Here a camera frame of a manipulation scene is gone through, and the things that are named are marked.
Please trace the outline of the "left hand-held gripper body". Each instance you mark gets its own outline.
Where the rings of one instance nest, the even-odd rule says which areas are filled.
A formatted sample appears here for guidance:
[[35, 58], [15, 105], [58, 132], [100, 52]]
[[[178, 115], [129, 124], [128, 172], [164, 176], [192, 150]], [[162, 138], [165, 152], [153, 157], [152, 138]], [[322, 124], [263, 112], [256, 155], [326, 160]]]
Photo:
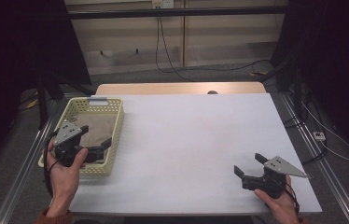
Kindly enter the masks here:
[[[65, 119], [58, 129], [53, 143], [55, 158], [66, 167], [70, 167], [77, 153], [82, 149], [79, 128], [74, 123]], [[104, 151], [98, 147], [88, 147], [88, 155], [84, 162], [92, 163], [104, 158]]]

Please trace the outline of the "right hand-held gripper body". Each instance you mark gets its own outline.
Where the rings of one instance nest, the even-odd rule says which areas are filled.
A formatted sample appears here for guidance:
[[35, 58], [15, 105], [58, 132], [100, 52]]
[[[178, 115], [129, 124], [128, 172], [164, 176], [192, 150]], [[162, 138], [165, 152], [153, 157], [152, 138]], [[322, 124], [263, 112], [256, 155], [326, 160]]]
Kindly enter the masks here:
[[264, 168], [261, 177], [244, 175], [244, 178], [241, 179], [244, 189], [261, 189], [271, 198], [278, 199], [286, 190], [287, 175], [307, 177], [307, 174], [279, 156], [268, 160], [262, 165]]

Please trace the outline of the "beige cloth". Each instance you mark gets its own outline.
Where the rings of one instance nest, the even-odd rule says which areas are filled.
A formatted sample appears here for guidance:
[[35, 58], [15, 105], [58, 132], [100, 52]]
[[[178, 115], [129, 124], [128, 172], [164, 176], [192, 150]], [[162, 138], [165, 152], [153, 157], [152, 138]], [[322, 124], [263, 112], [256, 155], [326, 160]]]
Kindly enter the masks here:
[[[98, 147], [106, 139], [112, 138], [112, 134], [115, 129], [117, 117], [115, 115], [93, 115], [93, 114], [80, 114], [72, 118], [72, 122], [77, 127], [84, 125], [89, 126], [89, 131], [85, 133], [80, 140], [82, 148], [88, 149], [88, 147]], [[92, 162], [103, 162], [110, 147], [105, 150], [104, 158], [102, 160]]]

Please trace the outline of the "pale yellow plastic basket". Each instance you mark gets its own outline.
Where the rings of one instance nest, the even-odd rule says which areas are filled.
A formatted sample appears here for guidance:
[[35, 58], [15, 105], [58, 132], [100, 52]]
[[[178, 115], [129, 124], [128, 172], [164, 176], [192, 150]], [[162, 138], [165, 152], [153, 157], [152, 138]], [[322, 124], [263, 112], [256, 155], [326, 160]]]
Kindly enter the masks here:
[[[53, 138], [53, 143], [62, 122], [65, 119], [72, 122], [72, 118], [80, 114], [115, 115], [117, 117], [115, 129], [112, 134], [112, 146], [108, 150], [108, 153], [106, 154], [104, 161], [97, 163], [85, 162], [86, 166], [82, 168], [80, 171], [81, 174], [84, 176], [110, 175], [117, 153], [122, 122], [124, 121], [124, 109], [122, 100], [118, 98], [108, 97], [77, 97], [71, 99], [67, 103], [67, 106], [63, 111], [62, 116], [55, 127], [54, 132], [51, 134], [50, 139]], [[54, 147], [51, 153], [55, 158]]]

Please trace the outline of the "person's right hand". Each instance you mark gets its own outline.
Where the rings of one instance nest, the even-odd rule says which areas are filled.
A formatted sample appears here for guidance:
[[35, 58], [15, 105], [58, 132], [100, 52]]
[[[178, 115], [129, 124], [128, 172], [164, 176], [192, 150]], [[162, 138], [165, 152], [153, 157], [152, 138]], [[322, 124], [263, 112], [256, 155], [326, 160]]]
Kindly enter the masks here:
[[279, 224], [300, 224], [293, 200], [294, 194], [291, 190], [291, 179], [288, 175], [286, 176], [286, 190], [278, 199], [271, 198], [261, 189], [255, 189], [254, 193], [268, 205], [273, 217]]

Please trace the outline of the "person's left hand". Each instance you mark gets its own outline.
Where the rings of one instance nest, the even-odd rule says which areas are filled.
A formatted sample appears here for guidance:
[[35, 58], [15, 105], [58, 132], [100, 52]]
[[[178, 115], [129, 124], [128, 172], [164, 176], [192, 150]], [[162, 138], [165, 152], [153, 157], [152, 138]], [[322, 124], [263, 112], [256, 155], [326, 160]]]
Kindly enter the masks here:
[[86, 148], [79, 150], [73, 164], [70, 167], [65, 167], [56, 162], [51, 153], [52, 148], [53, 145], [49, 145], [47, 163], [50, 168], [49, 175], [53, 196], [46, 216], [56, 218], [65, 216], [69, 211], [79, 185], [79, 170], [84, 166], [88, 150]]

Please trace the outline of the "black tripod stand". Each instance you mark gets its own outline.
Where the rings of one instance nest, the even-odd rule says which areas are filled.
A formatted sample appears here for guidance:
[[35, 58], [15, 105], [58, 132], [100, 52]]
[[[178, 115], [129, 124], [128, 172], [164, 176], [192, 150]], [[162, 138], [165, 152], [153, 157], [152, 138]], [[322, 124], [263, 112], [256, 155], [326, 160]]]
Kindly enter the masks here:
[[88, 89], [82, 84], [78, 84], [74, 80], [64, 77], [58, 73], [44, 74], [43, 72], [37, 72], [36, 90], [40, 116], [39, 130], [45, 126], [49, 118], [46, 93], [48, 93], [53, 100], [62, 99], [64, 97], [64, 93], [60, 87], [61, 84], [66, 84], [67, 86], [70, 86], [71, 88], [86, 95], [93, 95], [95, 93], [95, 91]]

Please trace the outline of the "white table mat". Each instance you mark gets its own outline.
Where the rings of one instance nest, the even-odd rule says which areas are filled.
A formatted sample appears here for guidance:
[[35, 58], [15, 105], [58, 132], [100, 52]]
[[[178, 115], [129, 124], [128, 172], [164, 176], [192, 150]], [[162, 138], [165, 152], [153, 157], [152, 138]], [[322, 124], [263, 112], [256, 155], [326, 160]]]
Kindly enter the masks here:
[[300, 159], [267, 93], [129, 95], [111, 175], [81, 180], [71, 209], [120, 216], [257, 215], [266, 207], [233, 169], [256, 154]]

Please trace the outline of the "black metal stand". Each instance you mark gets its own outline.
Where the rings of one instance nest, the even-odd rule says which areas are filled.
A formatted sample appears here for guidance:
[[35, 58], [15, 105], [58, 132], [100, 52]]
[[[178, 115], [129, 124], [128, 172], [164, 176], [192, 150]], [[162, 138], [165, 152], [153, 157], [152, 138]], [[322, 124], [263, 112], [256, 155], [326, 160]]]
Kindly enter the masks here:
[[288, 91], [293, 87], [294, 111], [299, 119], [304, 120], [301, 99], [301, 72], [295, 59], [289, 57], [277, 66], [276, 87], [279, 91]]

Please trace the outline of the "wooden table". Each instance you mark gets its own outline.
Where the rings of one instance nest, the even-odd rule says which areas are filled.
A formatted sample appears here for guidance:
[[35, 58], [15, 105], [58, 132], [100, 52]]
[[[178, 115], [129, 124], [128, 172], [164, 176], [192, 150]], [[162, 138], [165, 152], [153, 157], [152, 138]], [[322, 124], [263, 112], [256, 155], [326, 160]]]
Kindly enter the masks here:
[[266, 93], [259, 82], [177, 82], [102, 84], [97, 95]]

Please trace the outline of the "black curtain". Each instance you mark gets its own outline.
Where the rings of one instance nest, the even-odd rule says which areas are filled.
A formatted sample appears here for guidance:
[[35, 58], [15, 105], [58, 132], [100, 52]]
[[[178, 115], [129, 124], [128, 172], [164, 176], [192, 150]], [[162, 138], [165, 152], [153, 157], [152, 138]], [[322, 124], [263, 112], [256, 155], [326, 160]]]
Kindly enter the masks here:
[[349, 140], [349, 0], [288, 0], [271, 64], [296, 47], [301, 76]]
[[90, 85], [90, 75], [64, 0], [0, 0], [0, 145], [37, 72]]

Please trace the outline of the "black horizontal bar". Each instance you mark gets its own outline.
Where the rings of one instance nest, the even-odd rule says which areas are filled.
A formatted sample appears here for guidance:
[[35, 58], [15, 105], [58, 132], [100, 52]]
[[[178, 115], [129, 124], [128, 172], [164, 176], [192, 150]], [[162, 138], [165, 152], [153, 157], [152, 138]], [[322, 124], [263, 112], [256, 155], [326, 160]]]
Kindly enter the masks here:
[[286, 10], [286, 6], [268, 6], [132, 9], [111, 11], [70, 11], [67, 13], [66, 18], [68, 18], [69, 20], [92, 20], [187, 16], [270, 15], [284, 14]]

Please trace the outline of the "aluminium floor rail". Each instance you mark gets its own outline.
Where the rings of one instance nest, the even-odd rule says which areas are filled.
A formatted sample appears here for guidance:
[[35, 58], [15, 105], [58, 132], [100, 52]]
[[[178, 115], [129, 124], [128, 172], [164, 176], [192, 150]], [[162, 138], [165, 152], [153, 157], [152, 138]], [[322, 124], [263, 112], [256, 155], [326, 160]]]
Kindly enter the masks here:
[[53, 122], [57, 119], [57, 113], [61, 110], [63, 101], [51, 102], [48, 107], [48, 119], [38, 129], [35, 135], [35, 140], [29, 148], [21, 168], [17, 173], [15, 180], [13, 181], [11, 188], [9, 189], [6, 198], [3, 200], [0, 206], [0, 224], [8, 224], [13, 211], [20, 199], [23, 192], [26, 181], [31, 173], [31, 170], [41, 154], [40, 149], [43, 146], [45, 138], [49, 132], [53, 129]]
[[[310, 129], [306, 124], [298, 127], [298, 132], [306, 144], [312, 156], [317, 156], [321, 150], [317, 141], [314, 139]], [[325, 178], [328, 188], [335, 198], [335, 202], [341, 208], [342, 213], [349, 224], [349, 193], [342, 185], [340, 179], [335, 175], [333, 169], [325, 158], [322, 158], [314, 163], [320, 170], [320, 173]]]

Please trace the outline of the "white wall outlet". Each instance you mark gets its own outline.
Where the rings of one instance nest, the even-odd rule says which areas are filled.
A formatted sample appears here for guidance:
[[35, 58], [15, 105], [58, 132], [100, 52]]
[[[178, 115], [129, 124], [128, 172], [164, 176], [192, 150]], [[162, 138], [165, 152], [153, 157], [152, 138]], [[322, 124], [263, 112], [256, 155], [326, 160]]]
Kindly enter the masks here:
[[174, 0], [152, 0], [152, 7], [155, 9], [174, 8], [175, 1]]

